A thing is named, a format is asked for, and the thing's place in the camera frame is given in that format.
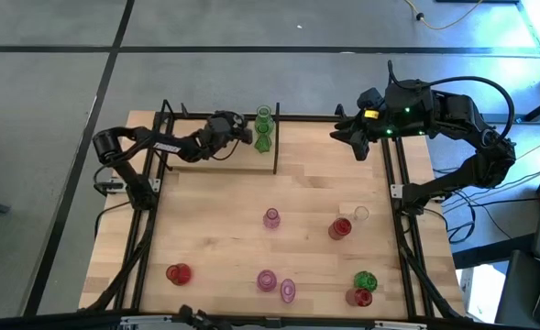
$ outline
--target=black metal frame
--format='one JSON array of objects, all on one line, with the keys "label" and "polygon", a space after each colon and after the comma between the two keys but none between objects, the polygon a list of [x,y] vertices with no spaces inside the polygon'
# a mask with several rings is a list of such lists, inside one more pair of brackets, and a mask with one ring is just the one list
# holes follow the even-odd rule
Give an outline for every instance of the black metal frame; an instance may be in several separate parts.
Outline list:
[{"label": "black metal frame", "polygon": [[[402,184],[410,183],[410,178],[408,176],[408,165],[406,164],[406,157],[404,155],[404,145],[402,143],[402,138],[396,138],[396,155],[398,157],[398,165],[400,167],[400,176],[402,178]],[[420,231],[418,230],[418,222],[416,221],[416,216],[408,215],[408,226],[410,227],[410,237],[413,241],[414,255],[416,260],[426,272],[426,266],[424,263],[424,253],[423,253],[423,244],[420,240]],[[435,316],[435,309],[433,308],[433,302],[431,301],[424,285],[421,283],[421,294],[423,295],[423,304],[424,304],[424,315],[426,316]]]},{"label": "black metal frame", "polygon": [[[166,126],[166,132],[168,131],[168,127],[170,128],[170,132],[173,130],[175,120],[174,120],[174,117],[173,117],[173,111],[171,109],[171,106],[170,106],[170,103],[168,102],[168,100],[163,100],[163,102],[161,104],[161,109],[160,109],[160,112],[159,112],[160,119],[159,120],[154,120],[153,127],[151,128],[151,130],[160,131],[160,127],[161,127],[161,124],[163,122],[161,120],[163,118],[162,114],[163,114],[166,107],[170,110],[170,113],[171,113],[171,120],[169,120],[168,125]],[[151,165],[152,165],[152,162],[153,162],[154,154],[155,154],[155,151],[153,149],[149,149],[148,153],[146,154],[146,158],[145,158],[144,163],[143,163],[143,171],[142,171],[142,173],[144,175],[146,175],[146,176],[149,176],[149,174],[151,173]],[[158,171],[157,176],[158,176],[158,179],[160,179],[160,180],[163,179],[163,173],[160,175],[159,171]],[[156,198],[159,201],[159,199],[160,199],[160,193],[159,192],[156,193]],[[143,214],[142,211],[138,211],[138,210],[133,211],[133,217],[131,219],[131,227],[129,228],[129,234],[127,236],[127,244],[125,246],[125,254],[124,254],[124,257],[123,257],[123,263],[126,263],[126,262],[129,261],[129,259],[131,258],[131,254],[133,253],[133,250],[135,249],[135,245],[137,244],[138,231],[139,231],[139,225],[140,225],[140,222],[141,222],[141,215],[142,214]],[[114,309],[123,308],[123,301],[125,299],[125,289],[126,289],[126,287],[127,287],[127,279],[124,280],[123,285],[121,286],[121,289],[119,289],[118,294],[115,296],[115,303],[113,305]]]},{"label": "black metal frame", "polygon": [[[154,118],[154,129],[159,129],[160,125],[163,123],[164,116],[161,115],[164,112],[164,109],[168,107],[170,110],[170,118],[168,120],[168,124],[166,126],[166,134],[170,134],[173,130],[173,126],[176,120],[180,119],[176,116],[179,114],[174,113],[171,110],[170,104],[167,100],[164,100],[161,106],[161,110],[159,118],[156,116]],[[189,114],[183,119],[203,119],[208,117],[211,114],[203,114],[203,113],[193,113]],[[246,115],[247,118],[253,118],[255,115]],[[278,146],[279,146],[279,127],[281,121],[293,121],[293,122],[331,122],[336,123],[340,119],[337,115],[281,115],[280,114],[280,104],[276,104],[276,114],[274,115],[274,120],[276,121],[276,154],[278,153]],[[394,173],[393,173],[393,166],[391,163],[391,153],[390,153],[390,146],[387,139],[383,139],[381,141],[382,144],[382,152],[383,152],[383,160],[384,165],[386,169],[386,177],[388,184],[394,184]],[[400,138],[396,139],[396,147],[397,147],[397,156],[399,160],[399,166],[402,176],[402,182],[408,183],[408,172],[407,172],[407,165],[405,161],[404,151],[403,151],[403,145],[402,140]],[[150,157],[146,157],[144,161],[144,173],[149,173],[149,170],[151,169],[153,161],[153,153],[151,153]],[[164,179],[164,172],[166,170],[167,165],[167,154],[162,154],[160,157],[159,166],[157,169],[156,177],[163,181]],[[274,164],[277,164],[277,155],[274,161]],[[398,240],[399,237],[403,236],[403,230],[402,230],[402,219],[401,219],[401,213],[400,213],[400,203],[398,200],[393,200],[391,198],[391,191],[388,190],[389,198],[391,200],[391,211],[392,211],[392,219],[394,223],[394,232],[396,235],[396,239]],[[157,198],[159,201],[160,198],[160,192],[157,192]],[[137,217],[137,224],[134,224],[134,221],[132,221],[132,225],[130,228],[129,236],[127,238],[127,247],[133,247],[135,244],[134,242],[137,240],[136,235],[138,231],[138,225],[140,221],[140,214],[139,215],[133,215],[133,220],[135,220]],[[130,316],[130,315],[154,315],[154,313],[140,313],[139,312],[139,306],[141,302],[141,293],[143,292],[143,283],[145,280],[145,275],[147,272],[147,266],[148,266],[148,258],[149,258],[149,246],[151,243],[151,235],[153,234],[153,228],[155,226],[155,220],[157,218],[157,206],[155,209],[149,211],[149,217],[146,223],[146,233],[149,233],[148,239],[147,239],[147,245],[146,249],[143,251],[139,265],[138,265],[138,274],[136,277],[136,282],[132,294],[132,301],[131,301],[131,308],[130,309],[123,309],[121,307],[116,307],[114,310],[109,311],[82,311],[80,313],[62,313],[62,314],[53,314],[53,315],[26,315],[25,317],[18,317],[18,318],[6,318],[6,319],[0,319],[0,328],[10,328],[10,329],[51,329],[55,328],[55,326],[60,325],[62,327],[71,326],[72,328],[93,328],[96,326],[96,324],[100,324],[102,326],[114,326],[117,325],[117,322],[120,321],[122,316]],[[414,220],[411,222],[411,231],[413,235],[413,245],[416,252],[419,253],[421,256],[421,260],[419,260],[419,263],[424,267],[424,260],[422,259],[422,245],[420,241],[420,236],[418,235],[418,225],[416,224],[416,221]],[[406,304],[406,309],[408,313],[408,320],[407,323],[412,324],[434,324],[436,329],[496,329],[496,330],[502,330],[505,328],[511,329],[511,327],[506,327],[499,324],[477,324],[465,321],[463,319],[440,319],[434,317],[434,312],[432,309],[432,304],[430,302],[430,299],[427,297],[427,295],[424,292],[423,289],[423,299],[424,299],[424,306],[425,306],[425,316],[419,316],[416,314],[415,309],[415,299],[413,295],[413,287],[412,287],[412,280],[410,277],[410,269],[408,268],[408,263],[401,253],[400,250],[398,250],[398,256],[400,259],[400,266],[401,266],[401,274],[402,274],[402,286],[404,288],[404,299]],[[126,285],[123,285],[121,287],[121,290],[118,292],[118,297],[124,297],[125,296],[125,288]],[[364,328],[374,328],[376,326],[382,326],[383,322],[388,322],[381,319],[372,319],[372,318],[359,318],[359,319],[351,319],[351,318],[321,318],[321,317],[266,317],[266,316],[235,316],[235,315],[209,315],[210,319],[213,321],[220,321],[224,320],[229,322],[232,325],[260,325],[268,328],[280,328],[284,326],[337,326],[337,327],[364,327]],[[179,317],[178,314],[173,313],[171,315],[170,321],[172,322],[182,322],[181,317]]]}]

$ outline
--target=wire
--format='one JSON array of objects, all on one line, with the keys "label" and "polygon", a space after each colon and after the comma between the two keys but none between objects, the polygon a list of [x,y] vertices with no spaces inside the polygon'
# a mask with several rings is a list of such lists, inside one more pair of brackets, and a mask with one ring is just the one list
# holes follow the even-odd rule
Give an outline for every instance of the wire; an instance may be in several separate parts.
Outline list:
[{"label": "wire", "polygon": [[490,220],[491,220],[492,223],[496,226],[496,228],[498,228],[498,230],[500,230],[502,234],[506,235],[506,237],[508,237],[509,239],[512,239],[512,238],[510,237],[510,235],[506,234],[506,232],[505,232],[503,229],[501,229],[501,227],[498,225],[498,223],[496,222],[496,220],[493,219],[493,216],[491,216],[490,211],[488,211],[488,208],[485,207],[485,205],[479,205],[479,204],[473,205],[473,207],[476,207],[476,206],[481,206],[481,207],[483,207],[483,209],[486,210],[486,213],[488,214],[488,216],[490,217]]},{"label": "wire", "polygon": [[115,210],[117,207],[121,207],[121,206],[125,206],[127,204],[130,204],[131,201],[126,201],[124,203],[121,203],[121,204],[117,204],[115,206],[111,206],[111,207],[108,207],[108,208],[105,208],[103,211],[101,211],[97,216],[96,216],[96,221],[94,221],[94,239],[96,239],[96,236],[98,236],[98,226],[100,225],[100,222],[101,222],[101,217],[109,212],[109,211],[112,211],[112,210]]},{"label": "wire", "polygon": [[153,153],[156,154],[156,156],[158,156],[158,158],[163,162],[163,166],[166,168],[166,170],[168,171],[174,170],[173,166],[169,166],[168,163],[163,160],[163,157],[160,155],[158,151],[153,151]]},{"label": "wire", "polygon": [[[534,178],[536,178],[536,177],[538,177],[538,176],[540,176],[540,171],[537,172],[537,173],[535,173],[535,174],[527,175],[527,176],[526,176],[526,177],[528,177],[527,179],[522,180],[522,181],[519,181],[519,182],[517,182],[516,184],[514,184],[514,185],[512,185],[512,186],[510,186],[510,187],[507,187],[507,188],[498,190],[497,192],[491,192],[491,193],[485,194],[485,195],[480,196],[480,197],[478,197],[478,198],[472,199],[471,201],[478,201],[478,200],[480,200],[480,199],[482,199],[482,198],[490,197],[490,196],[492,196],[492,195],[494,195],[494,194],[496,194],[496,193],[503,193],[503,192],[509,191],[510,189],[516,188],[516,187],[518,187],[518,186],[521,185],[521,184],[527,183],[528,181],[530,181],[530,180],[532,180],[532,179],[534,179]],[[445,211],[445,214],[447,214],[447,213],[449,213],[449,212],[451,212],[451,211],[455,210],[456,208],[461,207],[461,206],[463,206],[463,205],[465,205],[465,203],[461,203],[461,204],[459,204],[459,205],[457,205],[457,206],[454,206],[454,207],[452,207],[452,208],[446,210],[446,211]]]},{"label": "wire", "polygon": [[532,149],[526,151],[522,156],[520,156],[520,157],[517,158],[516,160],[520,160],[522,157],[528,155],[529,153],[531,153],[531,152],[533,152],[533,151],[535,151],[535,150],[537,150],[537,149],[539,149],[539,148],[540,148],[540,144],[539,144],[538,146],[536,146],[536,147],[534,147],[534,148],[532,148]]},{"label": "wire", "polygon": [[433,169],[433,171],[435,171],[435,172],[437,172],[437,173],[448,174],[448,173],[450,173],[451,171],[458,170],[458,169],[459,169],[459,168]]},{"label": "wire", "polygon": [[501,203],[515,203],[515,202],[528,202],[528,201],[540,201],[540,197],[535,198],[521,198],[521,199],[515,199],[515,200],[502,200],[502,201],[494,201],[494,202],[488,202],[488,203],[478,203],[477,205],[474,205],[473,207],[478,206],[487,206],[487,205],[494,205],[494,204],[501,204]]},{"label": "wire", "polygon": [[447,232],[449,231],[449,223],[448,223],[448,221],[446,220],[446,218],[445,218],[444,215],[438,213],[438,212],[435,211],[435,210],[427,209],[426,207],[424,208],[424,210],[425,210],[426,212],[434,213],[435,215],[440,216],[440,218],[443,219],[443,221],[445,221],[445,230],[446,230]]},{"label": "wire", "polygon": [[103,165],[96,170],[96,172],[93,175],[93,188],[98,191],[98,193],[102,194],[103,196],[106,196],[106,192],[100,188],[98,183],[98,173],[100,173],[102,170],[106,169],[106,165]]},{"label": "wire", "polygon": [[[522,181],[522,180],[524,180],[524,179],[526,179],[526,178],[528,178],[528,177],[530,177],[530,176],[533,176],[533,175],[535,175],[535,174],[536,174],[536,173],[528,174],[528,175],[525,175],[525,176],[523,176],[522,178],[520,178],[520,179],[518,179],[518,180],[515,180],[515,181],[512,181],[512,182],[507,182],[507,183],[504,183],[504,184],[502,184],[502,185],[498,185],[498,186],[496,186],[496,187],[494,187],[494,188],[486,189],[485,192],[474,192],[474,193],[471,194],[471,195],[467,195],[466,193],[464,193],[464,194],[465,194],[468,198],[471,198],[471,197],[473,197],[473,196],[475,196],[475,195],[479,195],[479,194],[482,194],[482,193],[488,193],[488,192],[490,192],[490,191],[492,191],[492,190],[494,190],[494,189],[501,189],[501,188],[507,187],[507,186],[509,186],[509,185],[511,185],[511,184],[515,184],[515,183],[517,183],[517,182],[520,182],[520,181]],[[454,202],[451,202],[451,203],[448,203],[448,204],[444,204],[443,206],[444,206],[444,207],[448,207],[448,206],[451,206],[451,205],[456,204],[456,203],[458,203],[458,202],[459,202],[459,200],[456,200],[456,201],[454,201]]]},{"label": "wire", "polygon": [[[469,203],[469,200],[463,196],[460,192],[456,192],[456,194],[458,194],[459,196],[461,196],[461,198],[463,198],[466,203],[469,205],[469,211],[471,212],[471,221],[469,221],[468,223],[465,223],[463,225],[459,225],[455,228],[451,228],[449,230],[447,230],[448,233],[450,232],[453,232],[451,235],[449,235],[449,244],[458,244],[458,243],[461,243],[461,242],[465,242],[468,238],[471,237],[471,235],[473,235],[473,230],[475,230],[475,221],[476,221],[476,218],[477,218],[477,215],[475,214],[475,210],[473,209],[473,207],[471,207],[471,203]],[[463,228],[465,228],[466,226],[469,226],[469,231],[465,234],[465,236],[463,238],[460,238],[458,240],[452,240],[452,238]]]},{"label": "wire", "polygon": [[237,145],[239,144],[239,140],[237,140],[237,142],[235,142],[235,146],[233,146],[233,149],[231,150],[231,152],[229,152],[228,155],[224,156],[223,158],[221,159],[218,159],[217,157],[215,156],[211,156],[211,158],[213,160],[227,160],[229,157],[231,157],[233,155],[233,152],[235,152],[235,149],[237,148]]},{"label": "wire", "polygon": [[400,82],[398,82],[398,79],[396,79],[396,75],[393,72],[391,60],[388,60],[388,74],[396,85],[398,85],[400,88],[407,89],[407,90],[419,90],[422,88],[431,87],[431,86],[438,85],[441,83],[452,83],[452,82],[460,82],[460,81],[473,81],[473,82],[479,82],[479,83],[486,83],[487,85],[495,88],[504,97],[504,100],[506,101],[506,104],[508,105],[508,121],[506,122],[506,126],[504,127],[503,131],[498,136],[498,138],[496,138],[492,144],[483,148],[490,149],[497,146],[500,142],[502,142],[506,138],[506,136],[510,132],[510,129],[512,128],[512,125],[514,123],[514,116],[516,115],[514,111],[514,101],[512,100],[508,92],[506,92],[506,90],[503,87],[501,87],[496,82],[491,81],[490,79],[476,77],[476,76],[460,76],[460,77],[445,78],[445,79],[437,80],[430,83],[429,82],[421,83],[420,81],[418,81],[420,83],[418,83],[417,86],[404,86],[400,84]]},{"label": "wire", "polygon": [[465,15],[463,15],[462,17],[460,17],[458,20],[456,20],[455,22],[449,24],[449,25],[446,25],[444,27],[433,27],[431,26],[430,24],[428,24],[428,22],[426,22],[426,20],[424,20],[424,14],[422,12],[420,12],[416,6],[412,3],[412,1],[410,0],[404,0],[404,2],[406,4],[408,4],[408,6],[410,6],[410,8],[413,9],[414,13],[416,14],[416,19],[419,20],[419,21],[422,21],[427,28],[430,28],[430,29],[433,29],[433,30],[442,30],[442,29],[446,29],[446,28],[451,28],[452,26],[454,26],[455,24],[459,23],[460,21],[462,21],[465,17],[467,17],[469,14],[471,14],[471,12],[477,8],[479,5],[481,5],[481,3],[483,2],[483,0],[479,0],[473,7],[471,7],[471,9],[465,13]]}]

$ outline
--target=red glass cup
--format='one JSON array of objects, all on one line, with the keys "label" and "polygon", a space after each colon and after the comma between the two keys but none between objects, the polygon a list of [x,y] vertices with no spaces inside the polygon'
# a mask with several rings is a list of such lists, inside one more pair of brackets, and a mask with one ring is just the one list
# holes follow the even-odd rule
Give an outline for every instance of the red glass cup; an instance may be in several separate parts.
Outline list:
[{"label": "red glass cup", "polygon": [[367,289],[353,288],[345,293],[345,300],[347,300],[347,303],[351,306],[366,307],[373,302],[373,296]]},{"label": "red glass cup", "polygon": [[190,281],[193,272],[188,265],[180,263],[171,265],[166,270],[166,277],[175,285],[184,285]]},{"label": "red glass cup", "polygon": [[346,218],[338,218],[328,227],[328,235],[331,238],[339,240],[351,232],[351,222]]}]

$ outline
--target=yellow cable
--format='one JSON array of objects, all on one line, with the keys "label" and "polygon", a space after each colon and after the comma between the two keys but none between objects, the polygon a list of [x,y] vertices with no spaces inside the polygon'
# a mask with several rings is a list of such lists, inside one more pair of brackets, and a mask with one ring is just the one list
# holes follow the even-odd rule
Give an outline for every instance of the yellow cable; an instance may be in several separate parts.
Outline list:
[{"label": "yellow cable", "polygon": [[[414,13],[416,15],[420,14],[421,12],[418,11],[418,9],[416,8],[416,6],[412,3],[412,1],[410,0],[404,0],[404,2],[406,4],[408,4],[408,6],[410,6],[410,8],[413,9]],[[447,25],[447,26],[444,26],[444,27],[432,27],[430,24],[428,24],[428,22],[426,22],[426,20],[424,20],[424,17],[421,18],[420,20],[426,25],[427,28],[430,28],[430,29],[433,29],[433,30],[442,30],[442,29],[446,29],[446,28],[451,28],[452,26],[454,26],[455,24],[459,23],[461,20],[463,20],[463,18],[467,17],[467,15],[469,15],[475,8],[477,8],[479,6],[479,4],[481,4],[483,2],[483,0],[479,0],[467,13],[465,13],[464,16],[462,16],[460,19],[456,20],[455,22]]]}]

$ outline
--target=metal bracket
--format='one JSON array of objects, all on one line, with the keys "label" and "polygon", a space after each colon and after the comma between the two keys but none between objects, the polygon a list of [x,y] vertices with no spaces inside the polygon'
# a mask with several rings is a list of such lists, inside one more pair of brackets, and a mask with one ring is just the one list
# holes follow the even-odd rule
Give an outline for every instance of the metal bracket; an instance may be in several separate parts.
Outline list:
[{"label": "metal bracket", "polygon": [[130,329],[132,325],[158,325],[171,323],[171,315],[144,315],[121,317],[121,326]]},{"label": "metal bracket", "polygon": [[280,317],[266,317],[266,327],[270,329],[278,329],[283,327]]},{"label": "metal bracket", "polygon": [[389,330],[426,330],[426,324],[412,324],[405,322],[376,321],[376,329]]},{"label": "metal bracket", "polygon": [[404,187],[403,184],[391,184],[390,185],[391,198],[402,199],[402,188],[403,187]]},{"label": "metal bracket", "polygon": [[169,112],[157,112],[154,116],[153,116],[153,126],[155,127],[158,123],[160,123],[160,125],[163,125],[166,123],[166,121],[170,120],[170,118],[172,118],[171,116],[171,113]]},{"label": "metal bracket", "polygon": [[[149,179],[149,185],[155,193],[160,192],[161,180],[160,179]],[[125,193],[125,188],[127,184],[119,178],[111,178],[108,183],[105,185],[105,191],[107,193]]]}]

